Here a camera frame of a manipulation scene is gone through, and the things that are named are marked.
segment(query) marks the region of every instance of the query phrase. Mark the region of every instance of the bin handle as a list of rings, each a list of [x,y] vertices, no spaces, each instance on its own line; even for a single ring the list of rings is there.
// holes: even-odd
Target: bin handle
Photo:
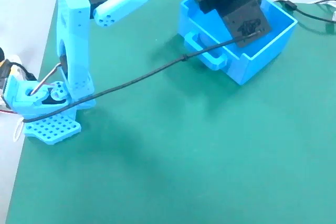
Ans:
[[[186,48],[191,47],[195,51],[203,50],[204,48],[196,41],[198,36],[199,34],[192,31],[187,33],[184,37],[184,46]],[[222,53],[218,58],[215,58],[209,52],[204,52],[199,55],[199,59],[212,70],[219,70],[227,64],[227,56],[224,53]]]

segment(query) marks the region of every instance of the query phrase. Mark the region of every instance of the metal rod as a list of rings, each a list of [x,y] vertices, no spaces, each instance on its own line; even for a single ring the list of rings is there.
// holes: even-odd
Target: metal rod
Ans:
[[[30,93],[30,95],[35,94],[41,87],[43,84],[46,83],[46,81],[49,79],[50,76],[52,76],[54,73],[56,73],[57,68],[61,66],[61,63],[57,63],[56,66],[54,66],[54,68],[49,72],[49,74],[47,74],[42,81],[36,85],[36,87],[34,87],[34,89],[32,90],[32,92]]]

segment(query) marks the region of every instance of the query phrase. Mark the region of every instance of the white background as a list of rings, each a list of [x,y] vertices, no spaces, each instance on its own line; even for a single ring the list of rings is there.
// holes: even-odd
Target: white background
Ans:
[[[54,6],[55,0],[0,0],[0,46],[6,54],[18,54],[34,74],[39,73]],[[16,121],[0,114],[0,224],[5,222],[23,143],[23,138],[12,142]]]

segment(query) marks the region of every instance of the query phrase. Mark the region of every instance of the green table surface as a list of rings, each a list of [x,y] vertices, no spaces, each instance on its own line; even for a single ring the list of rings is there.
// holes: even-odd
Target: green table surface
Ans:
[[[185,52],[180,1],[92,22],[97,92]],[[99,98],[64,142],[26,139],[7,224],[335,224],[336,35],[295,16],[286,49],[242,87],[193,59]],[[55,24],[41,77],[57,63]]]

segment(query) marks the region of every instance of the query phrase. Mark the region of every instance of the blue box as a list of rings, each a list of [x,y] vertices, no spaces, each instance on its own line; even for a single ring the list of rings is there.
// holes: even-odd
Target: blue box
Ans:
[[[231,44],[198,56],[210,69],[225,72],[240,85],[282,52],[297,24],[296,19],[270,0],[262,0],[260,7],[272,28],[270,33],[244,48]],[[218,12],[213,10],[204,14],[194,0],[181,2],[178,30],[189,51],[199,51],[232,39]]]

